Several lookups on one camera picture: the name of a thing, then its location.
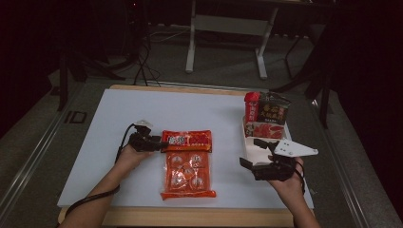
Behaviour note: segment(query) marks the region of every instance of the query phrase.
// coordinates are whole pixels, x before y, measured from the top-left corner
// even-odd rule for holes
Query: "black strap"
[[[86,197],[84,199],[80,199],[80,200],[74,202],[74,204],[72,204],[70,207],[68,207],[65,217],[67,217],[68,214],[70,214],[70,212],[72,210],[74,210],[75,208],[77,208],[78,206],[80,206],[80,205],[82,205],[84,203],[90,202],[90,201],[94,201],[94,200],[97,200],[97,199],[100,199],[100,198],[105,198],[105,197],[114,195],[115,193],[119,192],[120,189],[121,189],[121,185],[118,185],[115,189],[113,189],[111,191],[100,193],[100,194],[93,195],[93,196],[90,196],[90,197]]]

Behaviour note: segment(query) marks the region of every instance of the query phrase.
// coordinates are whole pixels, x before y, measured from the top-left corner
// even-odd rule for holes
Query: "plastic packaging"
[[[281,139],[290,101],[274,92],[245,95],[245,136]]]
[[[214,198],[210,189],[211,132],[163,131],[169,146],[165,153],[165,179],[161,196],[168,198]]]

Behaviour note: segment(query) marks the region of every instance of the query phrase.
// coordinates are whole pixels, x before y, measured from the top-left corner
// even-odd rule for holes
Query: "red package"
[[[245,136],[281,139],[290,101],[274,92],[245,95]]]
[[[163,131],[163,142],[168,142],[169,146],[165,151],[181,150],[201,150],[211,152],[213,149],[211,131]]]
[[[163,141],[172,143],[163,151],[166,155],[163,200],[214,198],[216,192],[210,189],[211,132],[163,131]]]

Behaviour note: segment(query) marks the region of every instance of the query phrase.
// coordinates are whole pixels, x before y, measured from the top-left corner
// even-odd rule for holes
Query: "metal stand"
[[[196,0],[192,1],[192,15],[190,20],[190,43],[187,52],[186,73],[193,72],[195,62],[195,32],[197,30],[209,30],[217,32],[228,32],[247,35],[258,35],[262,37],[259,48],[256,49],[256,58],[259,67],[259,76],[262,80],[267,79],[266,68],[263,60],[263,53],[266,49],[270,32],[273,28],[278,8],[271,12],[269,21],[228,18],[219,16],[199,15],[196,13]]]

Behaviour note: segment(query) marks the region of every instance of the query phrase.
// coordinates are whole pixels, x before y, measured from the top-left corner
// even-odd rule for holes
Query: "metal leg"
[[[196,20],[196,0],[192,1],[192,17],[190,19],[190,44],[187,51],[186,73],[193,72],[193,64],[195,62],[195,20]]]
[[[274,8],[272,11],[270,20],[267,22],[267,26],[266,26],[266,29],[263,34],[263,40],[261,42],[261,46],[260,46],[260,48],[256,49],[256,58],[258,61],[259,76],[262,80],[267,79],[266,66],[264,65],[263,53],[264,53],[264,50],[266,49],[267,41],[269,40],[269,37],[270,37],[270,32],[272,31],[273,25],[275,23],[277,12],[278,12],[278,8]]]

